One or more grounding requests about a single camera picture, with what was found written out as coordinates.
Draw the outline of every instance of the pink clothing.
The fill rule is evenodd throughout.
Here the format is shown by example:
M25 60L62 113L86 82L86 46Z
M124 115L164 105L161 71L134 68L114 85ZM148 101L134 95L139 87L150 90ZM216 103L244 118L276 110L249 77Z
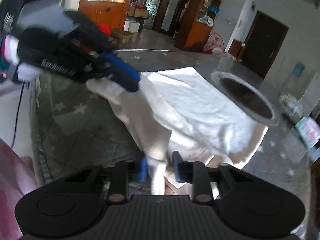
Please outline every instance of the pink clothing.
M14 208L20 198L37 188L31 167L0 139L0 240L22 236Z
M0 57L4 58L4 46L5 46L5 38L2 39L1 46L0 46Z

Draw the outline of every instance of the screw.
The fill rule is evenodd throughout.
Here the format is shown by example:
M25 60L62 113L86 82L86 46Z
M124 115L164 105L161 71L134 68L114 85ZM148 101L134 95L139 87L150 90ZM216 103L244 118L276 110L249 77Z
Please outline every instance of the screw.
M84 71L90 72L93 69L91 63L83 68Z
M208 194L199 194L196 196L196 200L199 202L209 202L211 197Z
M109 196L109 200L112 202L120 202L124 200L124 196L121 194L112 194Z

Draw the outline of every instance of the white glove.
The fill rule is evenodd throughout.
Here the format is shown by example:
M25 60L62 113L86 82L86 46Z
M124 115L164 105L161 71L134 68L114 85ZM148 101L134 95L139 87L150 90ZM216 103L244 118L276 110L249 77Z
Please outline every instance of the white glove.
M18 48L19 40L15 38L14 36L8 35L5 38L5 47L4 47L4 57L5 60L17 66L20 62L20 59L17 54L17 48ZM33 65L20 62L20 65L18 67L17 73L18 73L18 80L19 81L32 81L37 76L41 74L42 70L41 68L35 67Z

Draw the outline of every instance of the black cable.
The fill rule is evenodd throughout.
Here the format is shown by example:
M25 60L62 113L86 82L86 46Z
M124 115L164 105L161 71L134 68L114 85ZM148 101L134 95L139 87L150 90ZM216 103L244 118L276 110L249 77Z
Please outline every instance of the black cable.
M21 87L21 93L20 93L20 99L19 99L19 104L18 104L18 109L17 109L16 123L15 123L15 125L14 125L14 134L13 134L11 149L13 149L14 143L15 143L15 140L16 140L17 126L18 126L18 117L19 117L19 110L20 110L20 105L21 105L21 101L22 101L22 94L23 94L24 84L25 84L25 82L22 83L22 87Z

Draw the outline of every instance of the red object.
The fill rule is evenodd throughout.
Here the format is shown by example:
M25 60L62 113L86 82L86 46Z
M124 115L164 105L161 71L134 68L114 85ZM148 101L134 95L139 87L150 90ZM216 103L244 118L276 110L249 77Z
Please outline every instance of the red object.
M144 9L144 10L147 9L145 6L139 6L139 5L136 5L136 8L138 8L138 9Z
M223 52L226 52L223 39L218 33L211 33L201 53L212 54L212 50L215 48L221 48Z
M111 28L110 26L107 26L107 25L99 25L98 26L100 30L103 31L103 33L107 36L110 36L111 35Z

